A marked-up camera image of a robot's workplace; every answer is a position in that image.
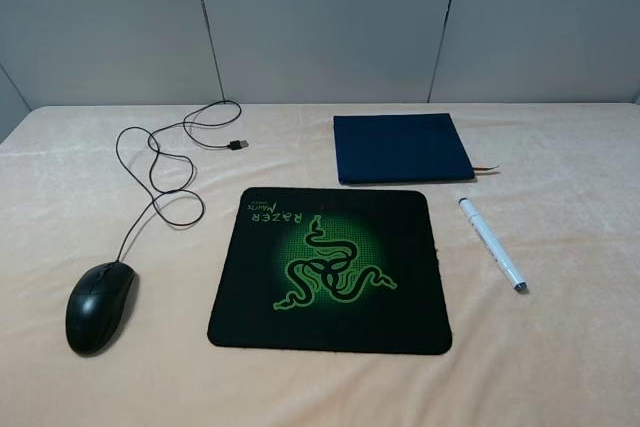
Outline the white marker pen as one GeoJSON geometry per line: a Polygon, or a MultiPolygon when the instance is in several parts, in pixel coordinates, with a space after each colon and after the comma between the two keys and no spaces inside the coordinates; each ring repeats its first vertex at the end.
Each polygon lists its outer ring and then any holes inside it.
{"type": "Polygon", "coordinates": [[[526,280],[520,274],[510,256],[503,248],[501,242],[496,237],[487,222],[484,220],[482,215],[467,197],[461,198],[458,201],[458,205],[478,237],[485,245],[492,258],[496,262],[499,270],[510,283],[511,287],[519,294],[524,294],[528,290],[526,280]]]}

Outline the dark blue notebook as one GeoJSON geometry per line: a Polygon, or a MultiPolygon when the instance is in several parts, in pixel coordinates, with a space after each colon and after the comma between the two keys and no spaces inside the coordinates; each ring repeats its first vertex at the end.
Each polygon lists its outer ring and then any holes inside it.
{"type": "Polygon", "coordinates": [[[338,179],[344,185],[475,177],[448,113],[336,116],[333,132],[338,179]]]}

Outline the black computer mouse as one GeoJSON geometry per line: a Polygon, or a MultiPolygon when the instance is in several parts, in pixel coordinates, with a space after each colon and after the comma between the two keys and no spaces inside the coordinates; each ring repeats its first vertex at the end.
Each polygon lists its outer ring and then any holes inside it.
{"type": "Polygon", "coordinates": [[[136,272],[113,261],[87,270],[74,286],[66,307],[69,347],[81,356],[102,350],[116,332],[136,272]]]}

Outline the black green razer mousepad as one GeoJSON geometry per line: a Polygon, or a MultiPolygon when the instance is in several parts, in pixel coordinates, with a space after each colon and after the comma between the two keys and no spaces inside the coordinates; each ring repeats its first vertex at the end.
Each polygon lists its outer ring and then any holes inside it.
{"type": "Polygon", "coordinates": [[[453,334],[426,197],[246,189],[207,336],[219,347],[446,353],[453,334]]]}

